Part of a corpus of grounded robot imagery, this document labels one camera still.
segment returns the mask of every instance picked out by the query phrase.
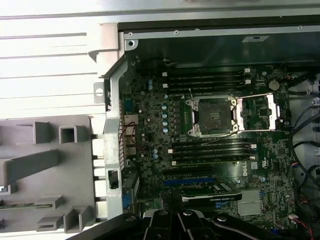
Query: cable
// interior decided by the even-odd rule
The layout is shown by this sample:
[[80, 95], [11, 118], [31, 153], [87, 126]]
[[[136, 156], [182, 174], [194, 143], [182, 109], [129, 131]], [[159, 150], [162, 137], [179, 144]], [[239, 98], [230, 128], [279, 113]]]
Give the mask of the cable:
[[135, 129], [135, 122], [134, 121], [131, 121], [131, 122], [129, 122], [124, 128], [123, 128], [123, 130], [122, 130], [122, 132], [121, 132], [121, 134], [120, 134], [120, 136], [119, 136], [119, 143], [121, 142], [121, 138], [122, 138], [122, 136], [124, 135], [124, 133], [126, 132], [126, 130], [127, 130], [127, 128], [128, 127], [133, 127], [133, 130]]
[[226, 138], [228, 138], [228, 137], [230, 137], [230, 136], [232, 136], [232, 135], [234, 135], [234, 134], [237, 134], [237, 132], [238, 132], [238, 131], [234, 131], [234, 132], [232, 132], [232, 133], [230, 133], [230, 134], [228, 134], [228, 135], [222, 136], [222, 137], [220, 137], [220, 138], [218, 138], [218, 139], [216, 139], [216, 140], [209, 141], [209, 142], [206, 142], [206, 143], [202, 143], [201, 146], [208, 145], [208, 144], [212, 144], [212, 143], [215, 143], [215, 142], [217, 142], [217, 141], [219, 141], [219, 140], [222, 140], [222, 139], [226, 139]]
[[297, 134], [301, 129], [303, 129], [304, 127], [306, 127], [307, 125], [309, 125], [310, 123], [312, 123], [314, 120], [316, 120], [317, 118], [320, 117], [320, 113], [317, 113], [315, 115], [313, 115], [312, 117], [310, 117], [309, 119], [307, 119], [306, 121], [304, 121], [301, 125], [299, 125], [290, 135], [289, 135], [289, 141], [288, 141], [288, 148], [290, 149], [292, 156], [294, 158], [294, 160], [296, 162], [298, 162], [299, 167], [302, 169], [302, 171], [305, 173], [305, 175], [307, 175], [311, 181], [317, 186], [317, 188], [320, 189], [320, 184], [317, 182], [317, 180], [307, 171], [307, 169], [302, 165], [302, 163], [300, 162], [296, 152], [295, 152], [295, 148], [293, 145], [293, 138], [294, 135]]
[[320, 99], [320, 94], [316, 92], [307, 92], [307, 91], [288, 91], [289, 95], [296, 95], [296, 96], [313, 96], [315, 98]]
[[308, 112], [310, 109], [319, 109], [319, 108], [320, 108], [320, 105], [315, 105], [315, 106], [309, 106], [305, 110], [303, 110], [303, 112], [300, 114], [300, 116], [295, 121], [295, 124], [293, 125], [293, 128], [296, 128], [298, 122], [301, 120], [301, 118], [304, 116], [304, 114], [306, 112]]
[[314, 237], [314, 232], [312, 231], [312, 228], [311, 227], [308, 227], [304, 222], [298, 220], [298, 219], [294, 219], [294, 221], [298, 224], [301, 224], [305, 229], [307, 229], [309, 231], [309, 234], [311, 236], [310, 240], [315, 240], [315, 237]]
[[296, 143], [295, 145], [293, 145], [293, 148], [295, 149], [296, 147], [299, 147], [302, 144], [310, 144], [316, 148], [320, 148], [320, 143], [316, 142], [316, 141], [300, 141], [300, 142]]
[[284, 62], [282, 62], [279, 65], [279, 68], [278, 68], [279, 71], [281, 70], [281, 68], [283, 66], [286, 66], [287, 63], [289, 63], [293, 60], [298, 60], [298, 59], [312, 59], [314, 62], [316, 62], [318, 65], [320, 65], [319, 59], [316, 56], [314, 56], [313, 54], [303, 54], [303, 55], [299, 55], [299, 56], [290, 57], [287, 60], [285, 60]]

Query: capacitor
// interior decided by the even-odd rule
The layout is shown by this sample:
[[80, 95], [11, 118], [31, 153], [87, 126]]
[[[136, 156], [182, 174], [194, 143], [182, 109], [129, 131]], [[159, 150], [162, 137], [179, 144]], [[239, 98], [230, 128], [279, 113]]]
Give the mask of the capacitor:
[[280, 83], [277, 80], [271, 80], [269, 82], [269, 88], [272, 91], [277, 91], [280, 88]]
[[260, 176], [259, 181], [260, 181], [260, 183], [264, 183], [264, 182], [266, 182], [266, 178], [264, 176]]

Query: black cable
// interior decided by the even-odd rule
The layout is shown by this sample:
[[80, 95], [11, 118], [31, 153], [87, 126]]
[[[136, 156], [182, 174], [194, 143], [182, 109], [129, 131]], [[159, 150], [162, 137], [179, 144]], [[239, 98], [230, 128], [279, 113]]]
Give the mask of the black cable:
[[294, 128], [296, 128], [298, 122], [300, 121], [300, 119], [304, 116], [304, 114], [306, 112], [308, 112], [310, 109], [320, 109], [320, 105], [315, 105], [315, 106], [309, 106], [307, 107], [305, 110], [303, 110], [303, 112], [300, 114], [300, 116], [297, 118], [297, 120], [295, 121], [295, 124], [293, 125]]
[[290, 149], [292, 156], [294, 158], [294, 160], [296, 162], [298, 162], [299, 167], [302, 169], [302, 171], [305, 173], [305, 175], [307, 175], [311, 181], [317, 186], [317, 188], [320, 189], [320, 184], [317, 182], [317, 180], [307, 171], [307, 169], [302, 165], [302, 163], [300, 162], [296, 152], [295, 152], [295, 148], [294, 148], [294, 144], [293, 144], [293, 138], [294, 135], [297, 134], [301, 129], [303, 129], [304, 127], [306, 127], [307, 125], [309, 125], [310, 123], [312, 123], [314, 120], [316, 120], [317, 118], [320, 117], [320, 113], [317, 113], [315, 115], [313, 115], [312, 117], [310, 117], [309, 119], [307, 119], [306, 121], [304, 121], [301, 125], [299, 125], [290, 135], [289, 135], [289, 141], [288, 141], [288, 148]]
[[320, 148], [320, 142], [316, 142], [316, 141], [300, 141], [300, 142], [296, 143], [295, 145], [293, 145], [293, 148], [295, 149], [296, 147], [298, 147], [302, 144], [310, 144], [316, 148]]
[[287, 63], [293, 61], [293, 60], [298, 60], [298, 59], [312, 59], [314, 62], [316, 62], [318, 65], [320, 65], [320, 62], [319, 62], [319, 59], [313, 55], [313, 54], [303, 54], [303, 55], [299, 55], [299, 56], [293, 56], [293, 57], [290, 57], [288, 58], [287, 60], [285, 60], [284, 62], [282, 62], [280, 65], [279, 65], [279, 70], [282, 70], [281, 68], [283, 66], [286, 66]]
[[320, 94], [316, 92], [306, 92], [306, 91], [288, 91], [289, 95], [296, 95], [296, 96], [313, 96], [315, 98], [320, 99]]

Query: gray plastic bracket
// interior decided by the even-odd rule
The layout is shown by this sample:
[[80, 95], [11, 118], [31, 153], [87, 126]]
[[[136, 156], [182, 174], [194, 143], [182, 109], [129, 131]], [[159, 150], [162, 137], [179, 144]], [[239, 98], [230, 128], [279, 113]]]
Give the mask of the gray plastic bracket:
[[58, 164], [59, 151], [57, 149], [0, 159], [0, 186], [11, 185], [17, 180], [55, 167]]
[[48, 216], [43, 217], [40, 221], [36, 223], [36, 231], [56, 231], [64, 223], [63, 216]]
[[92, 218], [94, 218], [94, 212], [89, 206], [73, 207], [63, 216], [64, 232], [79, 233]]
[[57, 209], [59, 206], [64, 204], [64, 198], [63, 196], [50, 196], [50, 197], [42, 197], [40, 200], [34, 202], [35, 206], [40, 205], [52, 205], [53, 209]]
[[0, 196], [7, 196], [14, 194], [17, 191], [17, 184], [12, 183], [8, 186], [0, 187]]
[[17, 124], [17, 127], [32, 128], [33, 141], [30, 142], [17, 142], [17, 145], [24, 144], [46, 144], [52, 140], [49, 122], [35, 121], [27, 124]]
[[87, 128], [84, 126], [60, 126], [59, 143], [80, 143], [88, 140]]

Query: circuit board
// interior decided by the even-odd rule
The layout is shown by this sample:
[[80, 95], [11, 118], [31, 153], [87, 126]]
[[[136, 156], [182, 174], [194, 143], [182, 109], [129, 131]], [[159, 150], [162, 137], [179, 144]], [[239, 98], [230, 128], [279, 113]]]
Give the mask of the circuit board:
[[[124, 124], [134, 122], [124, 142], [127, 159], [140, 170], [140, 211], [161, 208], [163, 189], [174, 188], [188, 200], [219, 196], [218, 183], [223, 182], [229, 193], [239, 191], [242, 198], [197, 198], [189, 208], [208, 218], [227, 213], [266, 229], [293, 228], [288, 219], [295, 210], [288, 178], [291, 115], [284, 77], [277, 66], [264, 65], [173, 69], [134, 79], [122, 92], [122, 114]], [[270, 87], [271, 81], [278, 86]], [[268, 93], [278, 106], [272, 130], [263, 95]], [[243, 127], [252, 131], [241, 131], [228, 101], [255, 95], [243, 98], [241, 112]]]

